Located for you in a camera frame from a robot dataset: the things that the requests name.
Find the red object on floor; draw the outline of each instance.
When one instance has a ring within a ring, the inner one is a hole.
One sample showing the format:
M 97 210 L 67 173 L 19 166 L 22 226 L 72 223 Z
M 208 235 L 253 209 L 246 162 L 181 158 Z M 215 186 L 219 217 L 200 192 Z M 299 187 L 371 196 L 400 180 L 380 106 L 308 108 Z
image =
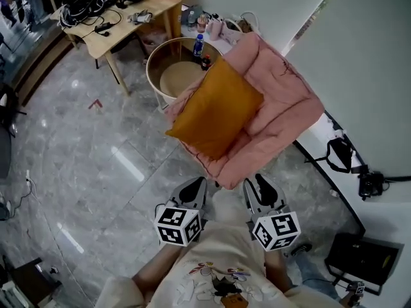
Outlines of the red object on floor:
M 95 104 L 97 104 L 100 108 L 103 108 L 103 105 L 100 103 L 100 100 L 96 99 L 93 103 L 89 106 L 89 109 L 92 108 Z

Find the orange pillow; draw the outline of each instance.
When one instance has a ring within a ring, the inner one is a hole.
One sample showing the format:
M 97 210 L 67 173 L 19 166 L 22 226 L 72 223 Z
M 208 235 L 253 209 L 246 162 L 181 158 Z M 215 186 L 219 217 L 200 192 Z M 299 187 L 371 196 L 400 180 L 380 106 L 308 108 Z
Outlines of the orange pillow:
M 262 102 L 263 95 L 218 57 L 166 135 L 218 160 Z

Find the wooden table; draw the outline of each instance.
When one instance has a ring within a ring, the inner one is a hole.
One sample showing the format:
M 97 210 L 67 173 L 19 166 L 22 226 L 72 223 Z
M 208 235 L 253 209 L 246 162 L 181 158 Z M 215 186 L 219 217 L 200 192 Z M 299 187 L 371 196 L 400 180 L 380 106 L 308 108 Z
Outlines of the wooden table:
M 134 25 L 132 22 L 128 22 L 127 17 L 134 13 L 142 12 L 143 10 L 147 9 L 150 13 L 153 14 L 153 17 L 162 16 L 164 18 L 164 26 L 166 28 L 167 36 L 169 39 L 172 39 L 171 34 L 171 25 L 170 25 L 170 18 L 168 15 L 168 10 L 173 8 L 177 4 L 180 3 L 180 0 L 142 0 L 140 3 L 134 3 L 127 6 L 125 9 L 120 9 L 116 5 L 111 6 L 108 10 L 105 10 L 101 15 L 104 18 L 104 22 L 110 22 L 112 24 L 117 23 L 119 21 L 119 15 L 116 12 L 112 12 L 111 10 L 115 10 L 121 14 L 122 20 L 114 25 L 111 29 L 108 30 L 110 35 L 108 37 L 104 37 L 100 34 L 91 31 L 94 29 L 95 25 L 98 25 L 102 22 L 101 19 L 97 20 L 95 24 L 92 26 L 78 24 L 72 28 L 64 29 L 64 32 L 67 33 L 69 38 L 74 41 L 73 36 L 76 35 L 84 40 L 85 44 L 87 45 L 87 49 L 89 50 L 89 54 L 94 58 L 98 59 L 102 56 L 105 56 L 108 63 L 113 70 L 113 73 L 116 75 L 118 82 L 124 89 L 124 92 L 127 96 L 129 96 L 129 91 L 127 86 L 121 76 L 116 62 L 110 52 L 110 50 L 119 44 L 123 39 L 128 37 L 132 34 L 138 27 L 141 25 Z M 60 15 L 60 9 L 57 10 L 50 18 L 54 20 L 58 20 Z M 91 23 L 92 19 L 86 19 L 86 23 Z

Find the white t-shirt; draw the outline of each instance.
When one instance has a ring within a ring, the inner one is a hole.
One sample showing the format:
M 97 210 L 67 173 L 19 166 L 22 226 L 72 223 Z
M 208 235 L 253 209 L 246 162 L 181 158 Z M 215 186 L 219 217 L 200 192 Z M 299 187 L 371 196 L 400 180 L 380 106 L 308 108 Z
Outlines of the white t-shirt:
M 265 278 L 263 251 L 245 227 L 209 221 L 198 243 L 184 250 L 147 307 L 341 308 L 305 286 L 282 293 Z M 96 308 L 146 307 L 126 277 L 105 284 Z

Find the pink armchair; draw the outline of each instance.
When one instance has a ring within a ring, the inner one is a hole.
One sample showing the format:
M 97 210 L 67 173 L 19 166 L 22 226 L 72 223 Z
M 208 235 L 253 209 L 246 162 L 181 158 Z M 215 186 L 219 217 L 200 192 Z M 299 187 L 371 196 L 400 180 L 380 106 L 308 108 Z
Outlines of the pink armchair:
M 182 145 L 210 178 L 233 189 L 317 122 L 324 107 L 294 67 L 255 33 L 245 35 L 223 57 L 264 95 L 264 102 L 219 160 L 212 160 L 183 142 Z M 183 111 L 202 80 L 190 85 L 167 108 L 171 122 Z

